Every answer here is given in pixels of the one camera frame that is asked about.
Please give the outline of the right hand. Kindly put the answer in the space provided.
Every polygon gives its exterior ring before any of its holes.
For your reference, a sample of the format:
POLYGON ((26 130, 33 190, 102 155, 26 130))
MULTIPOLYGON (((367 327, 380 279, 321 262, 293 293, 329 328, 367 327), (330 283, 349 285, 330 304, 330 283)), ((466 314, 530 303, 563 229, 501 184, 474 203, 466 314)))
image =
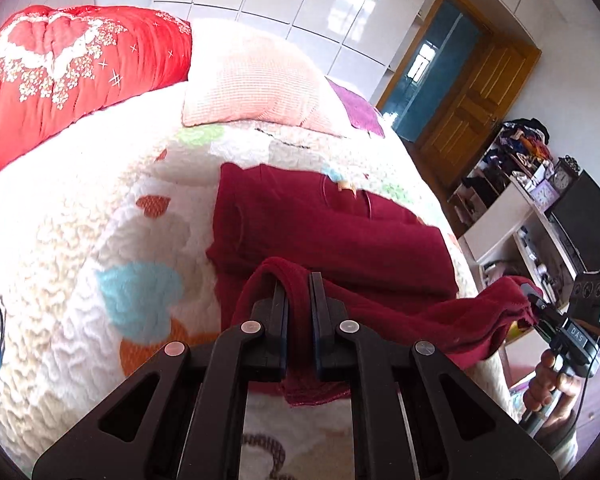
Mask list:
POLYGON ((542 353, 540 362, 535 367, 535 376, 524 393, 524 407, 532 412, 539 412, 550 403, 554 392, 560 392, 560 399, 554 411, 542 427, 545 432, 565 426, 584 386, 584 379, 581 377, 558 374, 554 370, 555 361, 556 358, 550 350, 542 353))

